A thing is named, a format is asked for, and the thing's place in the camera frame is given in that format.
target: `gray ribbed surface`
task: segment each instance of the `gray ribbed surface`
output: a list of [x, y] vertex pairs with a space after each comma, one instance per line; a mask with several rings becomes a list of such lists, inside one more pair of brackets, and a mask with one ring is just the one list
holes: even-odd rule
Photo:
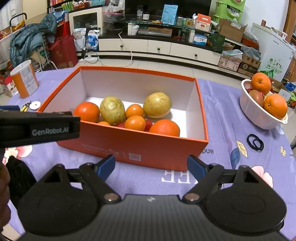
[[95, 220], [76, 233], [62, 237], [25, 234], [20, 241], [284, 241], [280, 234], [239, 237], [226, 233], [208, 221], [196, 205], [177, 196], [127, 195], [114, 205], [105, 205]]

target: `apple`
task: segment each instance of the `apple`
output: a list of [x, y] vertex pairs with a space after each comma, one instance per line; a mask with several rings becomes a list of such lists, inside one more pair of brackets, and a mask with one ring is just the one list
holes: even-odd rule
[[262, 91], [260, 91], [260, 94], [262, 95], [263, 99], [265, 97], [264, 93]]
[[117, 127], [124, 128], [124, 122], [120, 122]]
[[153, 126], [153, 123], [151, 120], [148, 120], [148, 119], [145, 119], [145, 122], [146, 122], [146, 126], [145, 126], [144, 131], [149, 131], [151, 126]]

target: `television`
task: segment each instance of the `television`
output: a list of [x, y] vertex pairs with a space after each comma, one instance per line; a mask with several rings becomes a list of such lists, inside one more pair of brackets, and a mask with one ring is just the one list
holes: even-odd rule
[[178, 16], [192, 18], [194, 13], [209, 15], [211, 0], [125, 0], [125, 13], [135, 15], [137, 6], [143, 5], [150, 15], [161, 16], [165, 4], [178, 5]]

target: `cart handle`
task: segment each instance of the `cart handle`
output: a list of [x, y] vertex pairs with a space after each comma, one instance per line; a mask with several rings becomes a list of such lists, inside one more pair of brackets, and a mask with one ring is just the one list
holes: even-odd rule
[[12, 25], [11, 25], [11, 21], [12, 21], [14, 18], [17, 18], [18, 16], [21, 16], [21, 15], [24, 15], [24, 16], [25, 16], [25, 20], [27, 21], [27, 14], [26, 14], [25, 12], [22, 12], [22, 13], [20, 13], [20, 14], [18, 14], [18, 15], [13, 16], [13, 17], [9, 20], [9, 27], [12, 26]]

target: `tiled floor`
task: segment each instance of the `tiled floor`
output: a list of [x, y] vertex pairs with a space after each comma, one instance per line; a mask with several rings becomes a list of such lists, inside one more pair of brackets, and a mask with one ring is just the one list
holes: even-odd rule
[[[102, 59], [104, 65], [108, 66], [125, 66], [129, 63], [129, 60], [117, 60], [117, 59]], [[80, 65], [90, 65], [89, 63], [81, 60]], [[94, 65], [101, 66], [100, 62], [97, 62]], [[149, 69], [149, 70], [158, 70], [164, 72], [170, 72], [175, 74], [182, 74], [186, 76], [191, 76], [195, 78], [210, 80], [213, 82], [221, 83], [224, 85], [228, 85], [235, 88], [241, 88], [241, 81], [235, 78], [231, 78], [228, 76], [220, 75], [217, 73], [212, 73], [210, 71], [188, 68], [178, 65], [171, 65], [171, 64], [163, 64], [157, 62], [149, 62], [149, 61], [132, 61], [131, 64], [128, 66], [131, 68], [139, 68], [139, 69]], [[0, 105], [5, 105], [8, 102], [9, 98], [6, 97], [4, 94], [0, 95]], [[283, 129], [286, 133], [286, 136], [291, 142], [294, 137], [296, 136], [296, 112], [295, 110], [288, 108], [288, 115], [289, 115], [289, 122], [286, 125], [283, 125]], [[8, 225], [4, 227], [4, 233], [7, 237], [16, 240], [17, 233]]]

